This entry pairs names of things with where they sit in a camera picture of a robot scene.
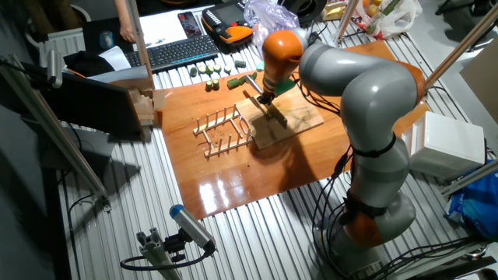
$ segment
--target wooden block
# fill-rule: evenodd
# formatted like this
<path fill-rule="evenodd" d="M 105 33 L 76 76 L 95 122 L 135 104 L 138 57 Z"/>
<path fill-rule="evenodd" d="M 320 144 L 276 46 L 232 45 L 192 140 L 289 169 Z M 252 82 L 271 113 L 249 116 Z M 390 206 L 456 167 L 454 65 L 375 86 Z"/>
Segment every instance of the wooden block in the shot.
<path fill-rule="evenodd" d="M 254 97 L 238 103 L 237 110 L 249 124 L 249 129 L 259 149 L 292 137 L 324 123 L 317 108 L 308 103 L 299 90 L 294 90 L 273 100 L 273 106 L 287 119 L 284 128 L 274 116 L 268 115 L 266 106 Z"/>

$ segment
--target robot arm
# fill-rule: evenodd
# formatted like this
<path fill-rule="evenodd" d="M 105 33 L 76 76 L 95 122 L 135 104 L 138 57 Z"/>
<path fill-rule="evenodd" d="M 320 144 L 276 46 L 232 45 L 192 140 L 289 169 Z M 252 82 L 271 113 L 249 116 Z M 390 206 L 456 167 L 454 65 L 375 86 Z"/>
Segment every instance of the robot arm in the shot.
<path fill-rule="evenodd" d="M 411 201 L 399 189 L 409 171 L 405 143 L 394 135 L 395 122 L 423 97 L 423 75 L 398 61 L 335 49 L 322 43 L 307 47 L 303 31 L 281 36 L 275 32 L 263 44 L 264 92 L 260 102 L 271 103 L 279 82 L 299 60 L 300 81 L 324 96 L 341 96 L 341 118 L 354 154 L 352 186 L 346 212 L 328 241 L 335 254 L 375 247 L 403 233 L 415 219 Z M 298 37 L 289 39 L 290 35 Z M 303 50 L 299 58 L 293 46 Z"/>

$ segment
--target black keyboard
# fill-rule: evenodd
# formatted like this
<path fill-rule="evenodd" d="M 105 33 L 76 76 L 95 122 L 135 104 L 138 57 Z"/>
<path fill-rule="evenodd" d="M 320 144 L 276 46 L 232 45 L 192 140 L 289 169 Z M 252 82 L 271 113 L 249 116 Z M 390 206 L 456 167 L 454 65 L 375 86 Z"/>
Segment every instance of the black keyboard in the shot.
<path fill-rule="evenodd" d="M 147 49 L 147 53 L 153 72 L 159 72 L 215 58 L 219 51 L 209 35 L 202 35 L 151 47 Z M 125 56 L 132 67 L 142 65 L 137 51 Z"/>

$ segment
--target wooden plank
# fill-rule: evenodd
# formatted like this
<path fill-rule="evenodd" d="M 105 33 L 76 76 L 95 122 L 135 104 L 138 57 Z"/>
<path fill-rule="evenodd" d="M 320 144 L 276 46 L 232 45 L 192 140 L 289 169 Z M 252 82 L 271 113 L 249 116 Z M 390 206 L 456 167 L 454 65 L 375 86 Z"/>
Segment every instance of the wooden plank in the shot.
<path fill-rule="evenodd" d="M 383 41 L 350 50 L 395 59 Z M 256 91 L 248 84 L 233 90 L 226 87 L 228 80 L 246 74 L 221 78 L 220 89 L 209 93 L 202 84 L 165 90 L 165 107 L 159 112 L 164 140 L 184 206 L 196 219 L 328 177 L 349 147 L 341 119 L 318 108 L 324 119 L 323 125 L 266 149 L 260 150 L 252 142 L 206 159 L 209 145 L 206 145 L 205 137 L 192 134 L 192 130 L 197 128 L 197 118 L 202 119 L 206 113 L 232 106 L 248 96 L 256 96 Z M 256 78 L 259 85 L 262 76 L 259 72 Z M 341 103 L 340 97 L 325 98 Z M 428 110 L 427 105 L 420 104 L 396 123 L 396 134 L 400 135 Z M 226 139 L 230 133 L 235 135 L 237 132 L 232 126 L 225 123 L 207 132 L 214 142 L 223 136 Z"/>
<path fill-rule="evenodd" d="M 276 98 L 273 106 L 287 119 L 285 128 L 274 117 L 269 116 L 266 106 L 261 105 L 255 98 L 236 103 L 241 117 L 249 124 L 259 149 L 324 123 L 324 118 L 317 108 L 307 102 L 298 89 Z"/>

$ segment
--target metal pole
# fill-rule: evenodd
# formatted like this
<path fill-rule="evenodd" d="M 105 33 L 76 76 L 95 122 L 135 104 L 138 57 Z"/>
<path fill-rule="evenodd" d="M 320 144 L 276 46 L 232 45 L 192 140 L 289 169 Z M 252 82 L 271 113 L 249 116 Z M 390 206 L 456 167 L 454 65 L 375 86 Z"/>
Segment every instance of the metal pole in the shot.
<path fill-rule="evenodd" d="M 498 19 L 498 5 L 489 11 L 474 29 L 460 42 L 460 44 L 444 59 L 443 62 L 434 70 L 434 72 L 426 80 L 426 88 L 428 90 L 453 64 L 460 56 L 472 45 L 472 43 L 485 32 L 491 24 Z"/>
<path fill-rule="evenodd" d="M 346 5 L 344 15 L 342 15 L 341 22 L 339 23 L 339 28 L 337 29 L 337 33 L 335 33 L 334 40 L 332 41 L 332 46 L 337 47 L 340 44 L 342 36 L 344 35 L 345 29 L 348 28 L 349 21 L 352 18 L 352 14 L 355 12 L 356 7 L 358 6 L 359 0 L 349 0 Z"/>
<path fill-rule="evenodd" d="M 461 178 L 460 180 L 452 183 L 449 187 L 446 187 L 441 194 L 443 196 L 449 196 L 455 191 L 460 190 L 463 187 L 467 187 L 469 184 L 476 182 L 477 180 L 495 173 L 498 170 L 498 160 L 493 160 L 491 163 L 479 168 L 478 170 L 470 173 L 469 175 Z"/>
<path fill-rule="evenodd" d="M 9 62 L 19 68 L 23 67 L 15 57 L 11 57 Z M 100 182 L 95 172 L 93 172 L 81 152 L 76 148 L 73 140 L 65 133 L 41 93 L 32 89 L 26 76 L 17 70 L 7 66 L 0 66 L 0 75 L 4 76 L 4 79 L 14 89 L 17 96 L 37 119 L 55 145 L 61 150 L 78 175 L 84 179 L 94 192 L 108 199 L 106 188 Z"/>
<path fill-rule="evenodd" d="M 140 25 L 139 11 L 137 10 L 137 2 L 135 0 L 126 0 L 128 7 L 128 14 L 130 15 L 130 22 L 132 23 L 133 35 L 139 50 L 140 63 L 147 67 L 147 74 L 149 75 L 150 82 L 154 86 L 153 70 L 150 68 L 149 55 L 147 54 L 146 42 L 143 40 L 142 26 Z"/>

